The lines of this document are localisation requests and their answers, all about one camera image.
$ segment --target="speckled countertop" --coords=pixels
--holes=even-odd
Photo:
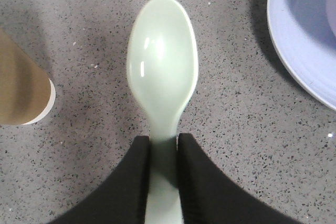
[[[0,223],[42,223],[86,197],[148,134],[125,78],[128,36],[148,0],[0,0],[0,26],[50,75],[51,113],[0,126]],[[178,0],[200,77],[179,132],[250,194],[304,223],[336,222],[336,113],[287,74],[266,0]]]

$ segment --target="spoon handle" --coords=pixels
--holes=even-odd
[[[176,178],[176,136],[151,138],[151,167],[145,224],[182,224]]]

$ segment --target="light purple plate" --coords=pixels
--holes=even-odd
[[[287,70],[312,96],[336,110],[336,37],[326,0],[268,0],[267,18]]]

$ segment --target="paper cup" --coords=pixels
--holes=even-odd
[[[37,122],[54,101],[48,75],[0,29],[0,124]]]

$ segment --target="spoon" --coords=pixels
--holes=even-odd
[[[146,224],[183,223],[176,184],[176,130],[198,76],[196,39],[176,0],[150,0],[137,16],[127,53],[130,89],[150,126]]]

